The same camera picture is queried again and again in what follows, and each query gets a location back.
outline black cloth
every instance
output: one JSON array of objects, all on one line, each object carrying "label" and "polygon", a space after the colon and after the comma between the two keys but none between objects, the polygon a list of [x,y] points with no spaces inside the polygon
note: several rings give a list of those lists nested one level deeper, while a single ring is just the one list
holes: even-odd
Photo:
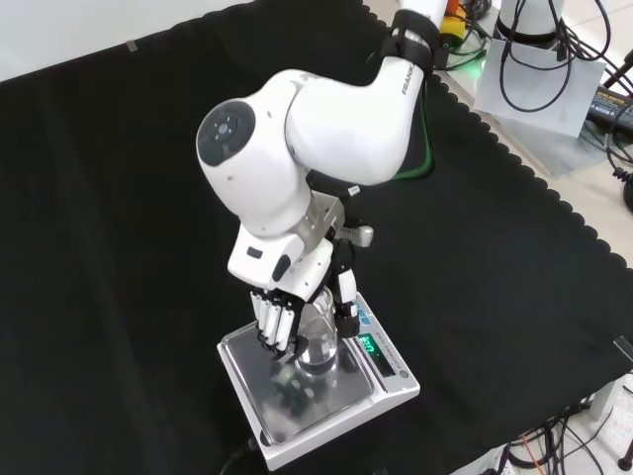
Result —
[{"label": "black cloth", "polygon": [[[249,427],[216,344],[252,315],[195,133],[286,68],[371,82],[384,34],[360,0],[258,0],[0,85],[2,473],[219,473]],[[280,473],[446,475],[627,370],[633,273],[428,87],[433,174],[348,202],[420,395]]]}]

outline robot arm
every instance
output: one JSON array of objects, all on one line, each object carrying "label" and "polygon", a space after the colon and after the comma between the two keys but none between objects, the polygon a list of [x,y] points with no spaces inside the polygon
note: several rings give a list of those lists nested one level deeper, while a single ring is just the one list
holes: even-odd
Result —
[{"label": "robot arm", "polygon": [[252,96],[217,106],[198,131],[202,169],[241,221],[228,270],[253,286],[260,339],[277,352],[292,346],[303,303],[327,280],[339,313],[356,317],[355,279],[336,240],[359,243],[367,230],[345,228],[340,201],[312,192],[306,174],[373,185],[398,172],[424,77],[412,58],[430,60],[434,42],[424,34],[437,31],[446,2],[402,0],[386,39],[392,55],[369,86],[283,71]]}]

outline green led display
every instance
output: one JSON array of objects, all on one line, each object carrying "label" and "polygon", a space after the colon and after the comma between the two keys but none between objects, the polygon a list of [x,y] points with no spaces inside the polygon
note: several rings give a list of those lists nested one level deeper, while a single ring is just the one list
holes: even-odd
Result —
[{"label": "green led display", "polygon": [[389,361],[380,350],[378,343],[376,343],[374,337],[370,333],[359,334],[358,340],[361,342],[365,352],[369,355],[372,361],[374,361],[376,368],[378,368],[378,371],[380,371],[380,374],[382,374],[384,378],[396,375],[394,368],[392,368],[392,365],[389,364]]}]

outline clear glass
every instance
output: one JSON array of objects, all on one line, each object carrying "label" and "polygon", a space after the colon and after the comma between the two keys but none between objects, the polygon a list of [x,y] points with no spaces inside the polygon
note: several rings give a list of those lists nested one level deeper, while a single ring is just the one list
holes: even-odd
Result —
[{"label": "clear glass", "polygon": [[336,354],[338,336],[333,304],[332,293],[325,287],[312,304],[304,306],[301,313],[297,335],[308,341],[308,349],[301,354],[298,361],[307,371],[319,372],[320,369],[325,369]]}]

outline cable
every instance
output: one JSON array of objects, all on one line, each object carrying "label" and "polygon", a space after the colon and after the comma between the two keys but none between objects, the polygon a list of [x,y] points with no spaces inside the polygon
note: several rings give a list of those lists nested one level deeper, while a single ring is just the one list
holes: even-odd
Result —
[{"label": "cable", "polygon": [[597,430],[595,431],[595,433],[593,434],[593,436],[587,441],[587,442],[583,442],[580,446],[576,447],[574,450],[572,450],[570,453],[566,453],[565,456],[563,456],[563,458],[567,458],[570,455],[572,455],[573,453],[578,452],[581,448],[585,448],[587,447],[600,433],[600,431],[602,430],[602,428],[604,427],[604,425],[607,423],[607,421],[609,420],[609,418],[611,417],[611,415],[613,414],[613,409],[611,409],[611,411],[609,412],[608,416],[604,419],[604,421],[602,422],[602,424],[600,425],[600,427],[597,428]]},{"label": "cable", "polygon": [[[570,59],[569,61],[567,61],[567,74],[565,76],[565,81],[563,82],[563,85],[561,86],[561,89],[558,91],[558,93],[554,96],[554,98],[549,101],[547,104],[540,106],[540,107],[536,107],[534,109],[526,109],[523,107],[518,107],[516,104],[514,104],[512,101],[510,101],[509,97],[507,96],[507,92],[505,91],[505,63],[507,61],[507,57],[510,54],[510,50],[512,48],[512,43],[514,43],[514,34],[516,33],[516,27],[518,26],[518,21],[519,18],[521,16],[521,12],[523,11],[523,7],[525,6],[525,2],[526,0],[520,0],[519,2],[516,2],[516,6],[514,8],[514,21],[512,22],[512,27],[510,29],[510,35],[509,35],[509,42],[505,44],[505,47],[503,49],[503,53],[501,54],[501,68],[499,69],[499,87],[501,90],[501,96],[503,96],[503,99],[505,100],[505,102],[507,103],[508,106],[510,106],[512,109],[518,111],[518,112],[523,112],[526,114],[532,114],[535,112],[540,112],[543,111],[545,109],[547,109],[548,107],[550,107],[552,104],[554,104],[556,101],[559,100],[559,98],[563,95],[563,93],[565,92],[565,89],[567,89],[567,85],[570,82],[570,78],[572,77],[572,60]],[[570,42],[569,42],[569,37],[566,37],[567,41],[566,41],[566,45],[569,46]]]},{"label": "cable", "polygon": [[613,136],[613,143],[615,144],[615,146],[617,146],[620,149],[622,153],[624,153],[624,156],[626,156],[626,158],[623,159],[622,161],[625,161],[626,163],[633,165],[633,156],[631,156],[629,152],[626,151],[626,148],[620,143],[620,141],[616,138],[616,136]]},{"label": "cable", "polygon": [[[589,449],[589,447],[587,447],[587,444],[590,442],[590,440],[588,440],[587,442],[583,442],[583,440],[578,437],[578,435],[572,430],[571,427],[568,427],[569,431],[572,433],[572,435],[578,439],[578,441],[581,443],[581,446],[579,448],[584,448],[585,451],[587,452],[588,456],[591,457],[591,460],[593,460],[593,463],[595,464],[595,466],[597,467],[597,470],[600,472],[600,475],[604,475],[604,471],[602,470],[602,466],[600,465],[600,462],[597,461],[597,459],[595,458],[595,455],[593,455],[593,452],[591,452],[591,450]],[[568,453],[565,457],[571,455],[572,453],[574,453],[576,450],[571,451],[570,453]]]},{"label": "cable", "polygon": [[[536,112],[540,112],[547,109],[548,107],[552,106],[556,101],[558,101],[561,98],[561,96],[567,89],[567,86],[569,85],[571,74],[572,74],[572,62],[576,58],[584,60],[584,61],[596,61],[598,59],[604,58],[604,55],[608,51],[608,48],[611,44],[611,24],[609,22],[608,15],[606,14],[606,10],[604,9],[604,6],[602,5],[601,1],[595,0],[595,4],[600,10],[600,14],[602,15],[602,19],[604,20],[604,25],[606,29],[606,41],[605,41],[604,48],[602,49],[602,51],[596,51],[594,49],[593,51],[595,51],[595,55],[591,55],[588,52],[588,48],[585,47],[585,43],[581,42],[581,40],[574,33],[574,31],[571,30],[569,27],[567,27],[562,19],[559,19],[553,0],[548,0],[550,11],[552,13],[552,17],[554,19],[554,24],[556,27],[556,34],[559,41],[559,48],[565,49],[565,52],[567,53],[566,54],[567,61],[562,64],[558,64],[556,66],[551,66],[551,67],[536,66],[534,64],[529,64],[527,62],[518,60],[512,52],[512,45],[514,43],[514,35],[516,34],[519,18],[520,18],[521,12],[523,11],[523,7],[525,6],[525,2],[526,0],[519,0],[516,2],[516,5],[514,7],[514,19],[512,22],[512,26],[510,28],[508,41],[506,42],[505,47],[503,49],[503,53],[501,55],[501,65],[499,69],[499,87],[500,87],[500,91],[501,91],[501,95],[503,96],[503,99],[512,109],[518,112],[531,114],[531,113],[536,113]],[[504,72],[505,72],[505,65],[506,65],[506,61],[508,57],[510,57],[517,64],[523,65],[525,67],[529,67],[531,69],[540,70],[540,71],[553,71],[553,70],[561,69],[563,67],[567,67],[565,80],[559,92],[548,103],[544,104],[543,106],[536,107],[533,109],[522,108],[514,104],[509,99],[507,92],[505,90]]]},{"label": "cable", "polygon": [[628,111],[631,108],[631,106],[633,106],[633,102],[628,105],[625,104],[624,106],[620,108],[620,112],[618,112],[615,115],[615,117],[613,118],[613,121],[611,122],[611,126],[609,127],[608,133],[604,136],[604,146],[606,147],[606,158],[609,160],[609,163],[613,167],[613,176],[615,176],[618,180],[628,185],[631,185],[633,183],[633,173],[624,170],[621,166],[617,166],[615,162],[613,161],[613,156],[618,157],[622,161],[627,161],[627,157],[624,157],[620,155],[619,153],[617,153],[616,151],[614,151],[613,148],[611,148],[611,142],[612,142],[613,135],[615,133],[615,127],[617,125],[617,122],[620,120],[620,117],[622,117],[622,115],[624,115],[624,113],[626,113],[626,111]]},{"label": "cable", "polygon": [[532,453],[532,449],[530,448],[530,444],[527,442],[527,438],[525,438],[525,435],[522,435],[521,438],[523,439],[525,448],[527,448],[527,453],[530,454],[530,458],[534,462],[534,465],[536,465],[536,468],[538,469],[538,471],[541,472],[541,475],[545,475],[545,472],[543,471],[539,463],[536,461],[536,457],[534,457],[534,454]]},{"label": "cable", "polygon": [[[567,30],[569,30],[569,31],[570,31],[570,29],[569,29],[567,26],[565,26],[565,24],[564,24],[564,23],[563,23],[563,25],[564,25],[564,28],[566,28]],[[583,41],[581,41],[581,40],[579,40],[579,43],[580,43],[580,46],[581,46],[582,48],[584,48],[584,49],[588,49],[589,51],[591,51],[591,52],[594,52],[594,53],[598,54],[598,50],[597,50],[597,49],[595,49],[594,47],[592,47],[591,45],[589,45],[589,44],[587,44],[587,43],[585,43],[585,42],[583,42]],[[616,65],[613,61],[611,61],[608,57],[603,56],[603,57],[602,57],[602,59],[603,59],[603,60],[604,60],[604,62],[606,62],[609,66],[611,66],[614,70],[616,70],[616,71],[617,71],[617,69],[618,69],[617,65]],[[621,77],[620,79],[624,79],[626,82],[628,82],[629,87],[633,88],[633,80],[631,80],[628,76],[626,76],[626,75],[625,75],[625,76]]]},{"label": "cable", "polygon": [[611,22],[609,22],[609,17],[606,13],[606,10],[604,9],[604,6],[602,5],[602,2],[600,0],[595,0],[595,4],[600,10],[600,15],[602,15],[602,20],[604,21],[604,27],[606,29],[606,41],[604,42],[604,48],[596,56],[591,56],[589,54],[583,53],[582,51],[578,51],[578,58],[582,59],[583,61],[598,61],[599,59],[604,58],[604,55],[611,46]]},{"label": "cable", "polygon": [[492,0],[464,0],[462,4],[464,10],[472,13],[473,20],[479,22],[483,19],[493,7]]},{"label": "cable", "polygon": [[430,133],[428,132],[428,118],[426,116],[426,96],[427,96],[427,88],[426,88],[426,79],[422,81],[422,90],[421,90],[421,99],[420,99],[420,113],[422,118],[422,133],[424,134],[424,144],[425,144],[425,152],[426,157],[424,158],[424,162],[418,168],[415,168],[410,171],[403,171],[402,173],[398,173],[396,176],[392,178],[392,180],[406,180],[412,178],[419,178],[428,174],[428,172],[432,169],[434,153],[433,153],[433,143],[431,142]]},{"label": "cable", "polygon": [[[464,36],[464,39],[458,45],[451,48],[449,52],[450,54],[455,56],[470,56],[470,58],[456,64],[446,65],[443,68],[445,71],[454,71],[456,69],[460,69],[486,56],[486,46],[488,45],[488,39],[486,36],[482,35],[482,33],[477,28],[477,22],[490,11],[491,7],[492,0],[470,0],[462,4],[462,8],[466,12],[466,17],[464,18],[459,15],[456,15],[456,17],[467,24],[468,30],[466,32],[466,35]],[[477,32],[477,36],[480,40],[479,47],[471,51],[460,51],[459,49],[466,44],[466,41],[468,40],[468,38],[471,37],[474,31]]]}]

